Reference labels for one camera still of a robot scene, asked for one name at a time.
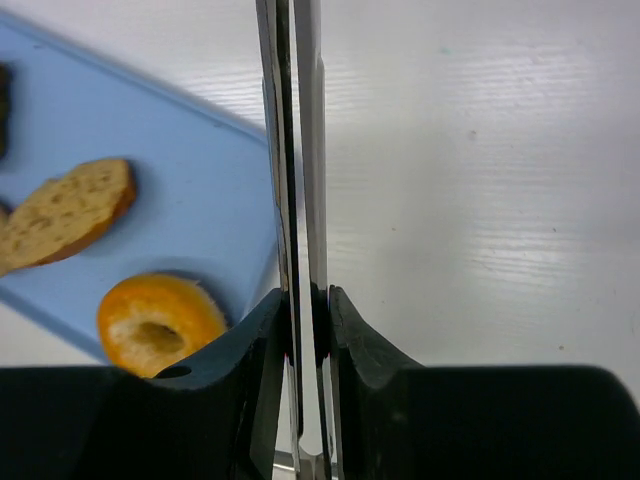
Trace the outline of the sliced baguette bread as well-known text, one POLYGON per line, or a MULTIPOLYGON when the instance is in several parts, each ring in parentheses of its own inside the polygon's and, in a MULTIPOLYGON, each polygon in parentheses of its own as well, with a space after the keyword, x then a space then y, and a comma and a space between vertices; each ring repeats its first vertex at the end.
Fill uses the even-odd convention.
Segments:
POLYGON ((104 236, 136 196, 133 168, 123 158, 85 162, 47 180, 1 216, 1 274, 78 254, 104 236))

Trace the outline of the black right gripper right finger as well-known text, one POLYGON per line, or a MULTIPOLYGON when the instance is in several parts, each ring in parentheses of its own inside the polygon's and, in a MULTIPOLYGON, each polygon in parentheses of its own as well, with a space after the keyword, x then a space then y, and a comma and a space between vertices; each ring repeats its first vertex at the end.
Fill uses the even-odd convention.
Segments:
POLYGON ((343 479, 635 479, 639 411, 592 366, 427 367, 329 294, 343 479))

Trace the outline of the metal tongs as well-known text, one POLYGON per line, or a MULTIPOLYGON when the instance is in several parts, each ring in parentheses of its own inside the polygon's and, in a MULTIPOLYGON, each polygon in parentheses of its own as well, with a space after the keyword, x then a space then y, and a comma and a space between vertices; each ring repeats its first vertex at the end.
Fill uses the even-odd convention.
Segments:
POLYGON ((285 355, 293 469, 299 479, 334 479, 327 278, 325 69, 317 1, 256 4, 262 91, 285 298, 285 355), (306 452, 298 222, 306 224, 310 316, 321 450, 306 452))

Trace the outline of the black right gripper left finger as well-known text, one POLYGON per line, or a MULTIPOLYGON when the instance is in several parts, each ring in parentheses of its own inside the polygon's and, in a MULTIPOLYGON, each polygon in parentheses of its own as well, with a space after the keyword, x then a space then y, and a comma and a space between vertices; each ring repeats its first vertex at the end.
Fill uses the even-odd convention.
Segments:
POLYGON ((5 479, 268 479, 283 381, 279 290, 153 379, 116 367, 5 368, 5 479))

